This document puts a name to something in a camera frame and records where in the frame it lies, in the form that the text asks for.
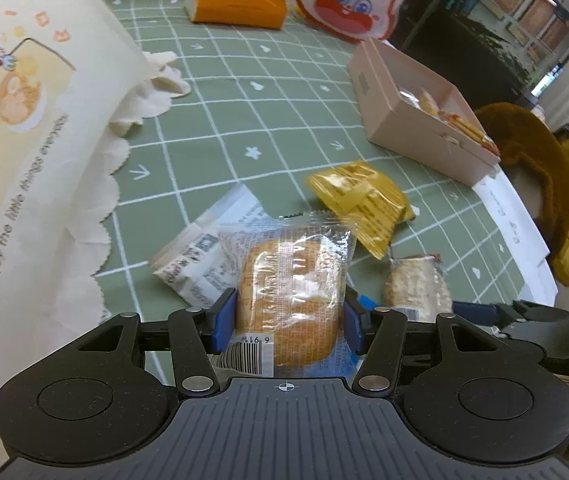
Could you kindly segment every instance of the white star print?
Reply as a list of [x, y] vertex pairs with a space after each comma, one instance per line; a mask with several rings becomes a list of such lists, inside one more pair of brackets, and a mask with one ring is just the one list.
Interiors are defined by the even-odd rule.
[[262, 155], [262, 153], [260, 153], [260, 150], [258, 150], [257, 147], [253, 146], [250, 148], [247, 146], [247, 152], [245, 153], [245, 156], [250, 156], [253, 160], [258, 160], [258, 158], [260, 158], [260, 155]]

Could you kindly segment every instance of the white arrow print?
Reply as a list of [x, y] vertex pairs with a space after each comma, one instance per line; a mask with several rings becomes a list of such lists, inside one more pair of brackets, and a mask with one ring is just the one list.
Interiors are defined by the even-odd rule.
[[138, 164], [139, 170], [129, 170], [129, 173], [135, 174], [136, 176], [133, 177], [134, 180], [140, 180], [141, 178], [145, 178], [151, 174], [151, 171], [147, 170], [143, 165]]

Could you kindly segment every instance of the grid pattern tablecloth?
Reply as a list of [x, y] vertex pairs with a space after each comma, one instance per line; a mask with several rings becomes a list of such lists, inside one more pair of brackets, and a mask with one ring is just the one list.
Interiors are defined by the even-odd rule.
[[[193, 86], [129, 135], [120, 203], [105, 221], [114, 247], [98, 274], [111, 313], [159, 320], [184, 305], [146, 262], [234, 182], [270, 215], [291, 215], [322, 208], [308, 175], [357, 158], [392, 178], [417, 213], [397, 228], [395, 256], [439, 253], [455, 300], [517, 298], [522, 275], [476, 193], [367, 141], [345, 69], [351, 44], [293, 18], [282, 31], [204, 26], [189, 22], [183, 0], [105, 1], [143, 50], [177, 52]], [[350, 277], [380, 300], [388, 270], [359, 245]], [[168, 378], [170, 357], [149, 367]]]

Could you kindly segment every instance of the barcode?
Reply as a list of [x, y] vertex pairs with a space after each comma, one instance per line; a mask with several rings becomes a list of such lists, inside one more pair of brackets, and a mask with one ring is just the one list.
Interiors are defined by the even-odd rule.
[[407, 319], [409, 321], [417, 321], [418, 317], [420, 317], [420, 313], [418, 312], [417, 308], [408, 308], [405, 306], [395, 306], [393, 309], [397, 310], [398, 312], [401, 312], [402, 314], [407, 316]]
[[231, 368], [244, 374], [262, 375], [262, 341], [257, 343], [234, 343], [226, 352], [213, 356], [212, 365]]

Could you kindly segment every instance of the yellow snack packet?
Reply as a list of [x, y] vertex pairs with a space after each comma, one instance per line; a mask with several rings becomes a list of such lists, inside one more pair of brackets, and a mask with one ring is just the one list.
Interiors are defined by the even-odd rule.
[[305, 181], [324, 205], [356, 223], [356, 237], [378, 260], [396, 224], [415, 218], [409, 201], [385, 174], [363, 160], [309, 175]]

